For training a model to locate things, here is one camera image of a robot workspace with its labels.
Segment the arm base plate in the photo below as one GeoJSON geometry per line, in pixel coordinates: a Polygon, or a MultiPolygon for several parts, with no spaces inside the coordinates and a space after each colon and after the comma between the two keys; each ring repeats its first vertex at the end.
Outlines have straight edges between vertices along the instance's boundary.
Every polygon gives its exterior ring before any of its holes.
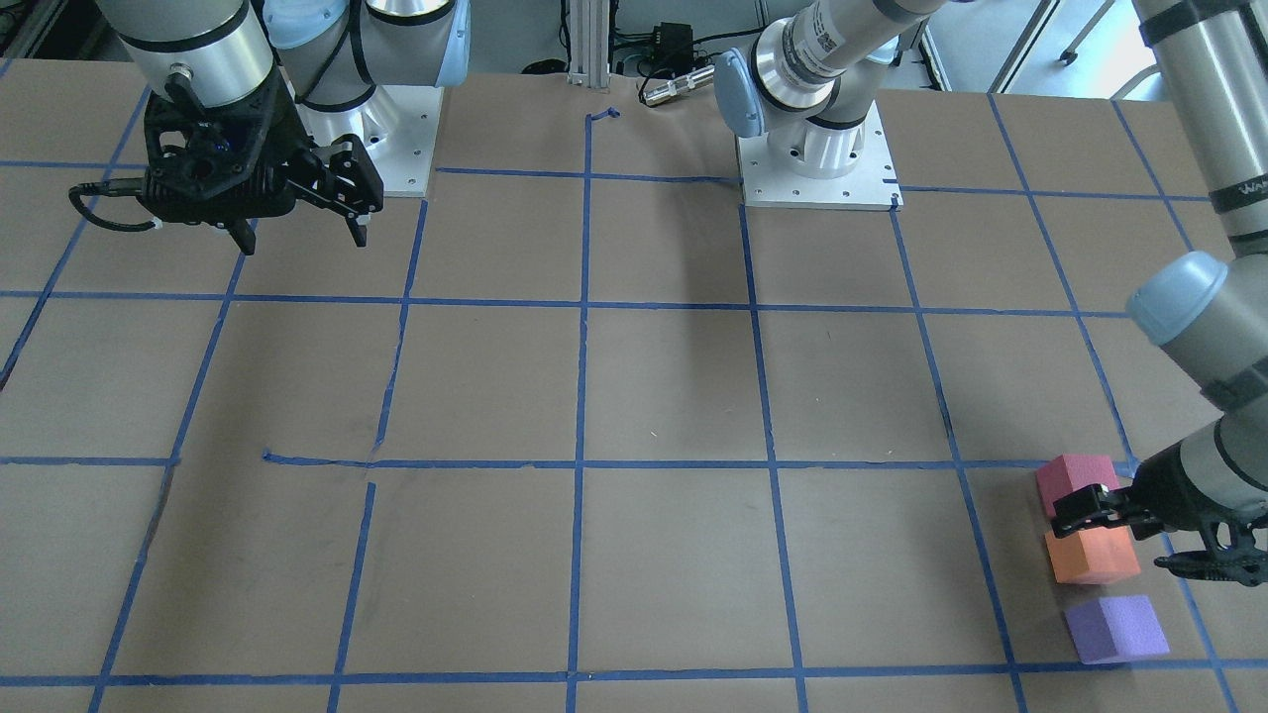
{"type": "Polygon", "coordinates": [[[425,198],[441,118],[443,88],[378,85],[353,105],[298,105],[317,145],[358,134],[385,197],[425,198]]]}
{"type": "Polygon", "coordinates": [[[735,140],[748,207],[896,211],[904,207],[883,113],[847,129],[809,121],[735,140]]]}

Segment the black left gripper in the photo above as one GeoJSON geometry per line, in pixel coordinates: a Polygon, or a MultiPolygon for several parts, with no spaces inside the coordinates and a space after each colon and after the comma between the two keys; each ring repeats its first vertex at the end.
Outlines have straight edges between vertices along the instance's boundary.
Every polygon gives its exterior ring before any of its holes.
{"type": "Polygon", "coordinates": [[[1110,490],[1104,483],[1087,486],[1052,504],[1052,534],[1068,538],[1092,529],[1129,528],[1137,540],[1163,532],[1197,532],[1213,535],[1219,525],[1239,528],[1232,509],[1213,501],[1189,478],[1194,466],[1186,466],[1186,443],[1141,462],[1131,486],[1110,490]]]}

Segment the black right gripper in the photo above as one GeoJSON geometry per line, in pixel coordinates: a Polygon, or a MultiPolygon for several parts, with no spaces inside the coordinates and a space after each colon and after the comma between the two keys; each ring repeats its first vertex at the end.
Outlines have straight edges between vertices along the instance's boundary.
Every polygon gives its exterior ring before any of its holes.
{"type": "MultiPolygon", "coordinates": [[[[384,206],[384,181],[361,136],[318,148],[281,84],[257,88],[262,134],[257,156],[257,217],[289,214],[299,200],[344,217],[355,247],[368,246],[369,223],[384,206]]],[[[242,255],[257,252],[257,219],[235,219],[226,232],[242,255]]]]}

